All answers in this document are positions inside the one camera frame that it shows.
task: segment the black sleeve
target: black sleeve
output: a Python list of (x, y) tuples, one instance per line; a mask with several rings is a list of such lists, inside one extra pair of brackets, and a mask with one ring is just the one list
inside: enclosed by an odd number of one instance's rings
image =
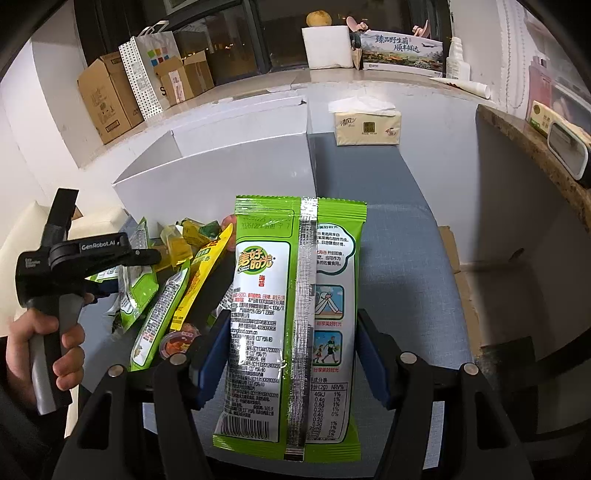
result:
[(9, 394), (6, 337), (0, 338), (0, 478), (37, 479), (45, 459), (61, 448), (67, 409), (39, 416)]

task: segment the white shopping bag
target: white shopping bag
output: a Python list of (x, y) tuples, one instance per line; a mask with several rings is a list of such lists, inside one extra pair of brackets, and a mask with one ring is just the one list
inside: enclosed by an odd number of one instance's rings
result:
[(168, 21), (162, 20), (146, 27), (137, 37), (131, 37), (119, 47), (129, 84), (144, 119), (170, 107), (162, 83), (154, 73), (154, 66), (158, 63), (174, 56), (180, 58), (173, 33), (161, 31), (167, 25)]

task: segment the white styrofoam box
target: white styrofoam box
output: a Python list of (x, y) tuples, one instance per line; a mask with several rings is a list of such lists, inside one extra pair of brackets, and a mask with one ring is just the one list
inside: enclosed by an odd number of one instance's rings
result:
[(347, 25), (301, 29), (308, 67), (314, 69), (353, 68), (351, 40)]
[(233, 213), (236, 195), (316, 196), (307, 105), (195, 122), (166, 132), (113, 183), (150, 236), (185, 217)]

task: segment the gray handle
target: gray handle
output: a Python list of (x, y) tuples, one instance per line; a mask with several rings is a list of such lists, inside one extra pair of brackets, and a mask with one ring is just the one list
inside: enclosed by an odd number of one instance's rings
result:
[(57, 388), (57, 376), (53, 372), (53, 364), (66, 353), (61, 344), (63, 333), (71, 329), (77, 322), (84, 299), (75, 294), (61, 297), (36, 297), (27, 303), (27, 307), (57, 317), (59, 330), (49, 335), (34, 335), (29, 340), (31, 357), (31, 378), (37, 399), (39, 415), (51, 413), (72, 403), (69, 391), (62, 392)]

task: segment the marble countertop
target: marble countertop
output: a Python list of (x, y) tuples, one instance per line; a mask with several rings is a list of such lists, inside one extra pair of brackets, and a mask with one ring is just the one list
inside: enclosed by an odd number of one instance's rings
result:
[(537, 163), (573, 208), (585, 230), (591, 233), (591, 190), (586, 190), (569, 174), (548, 149), (546, 139), (525, 120), (488, 105), (478, 105), (476, 117), (498, 128)]

